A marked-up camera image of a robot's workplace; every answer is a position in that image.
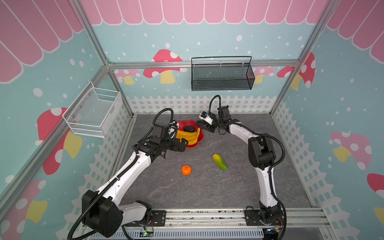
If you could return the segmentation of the dark fake avocado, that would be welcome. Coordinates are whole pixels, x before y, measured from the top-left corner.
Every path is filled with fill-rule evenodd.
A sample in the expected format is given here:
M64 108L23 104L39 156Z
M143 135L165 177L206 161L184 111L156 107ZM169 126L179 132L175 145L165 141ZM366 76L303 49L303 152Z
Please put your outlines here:
M194 126L185 126L183 128L183 131L187 133L194 133L196 131L196 128Z

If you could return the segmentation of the yellow fake banana bunch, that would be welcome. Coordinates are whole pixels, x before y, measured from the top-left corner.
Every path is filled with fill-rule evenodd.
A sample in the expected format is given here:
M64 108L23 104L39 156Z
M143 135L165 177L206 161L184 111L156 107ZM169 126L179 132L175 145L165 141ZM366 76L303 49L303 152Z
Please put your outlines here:
M192 146L198 142L199 136L200 128L197 128L197 131L193 133L178 130L176 139L179 139L180 142L182 142L182 140L186 140L188 142L187 146Z

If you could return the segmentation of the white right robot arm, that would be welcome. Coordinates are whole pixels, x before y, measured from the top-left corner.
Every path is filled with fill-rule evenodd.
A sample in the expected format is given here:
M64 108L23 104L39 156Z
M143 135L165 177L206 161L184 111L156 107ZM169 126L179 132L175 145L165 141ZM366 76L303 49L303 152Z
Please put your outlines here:
M280 219L284 208L276 195L273 171L285 157L282 143L269 134L257 133L240 121L232 119L227 106L219 107L217 116L203 111L196 124L211 133L224 130L248 145L249 161L257 171L261 191L259 220L264 225L270 225Z

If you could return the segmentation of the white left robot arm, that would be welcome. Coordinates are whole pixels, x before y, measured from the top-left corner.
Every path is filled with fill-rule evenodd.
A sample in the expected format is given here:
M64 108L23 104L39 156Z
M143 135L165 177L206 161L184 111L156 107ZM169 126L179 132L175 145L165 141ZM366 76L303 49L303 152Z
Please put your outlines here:
M96 191L88 190L82 198L82 213L68 235L72 240L74 231L79 224L92 229L92 234L99 233L106 238L111 237L121 226L129 223L147 225L152 219L152 206L135 201L121 205L121 201L137 177L153 161L166 151L183 152L188 141L178 139L178 123L168 125L152 125L147 137L133 145L133 153L123 167Z

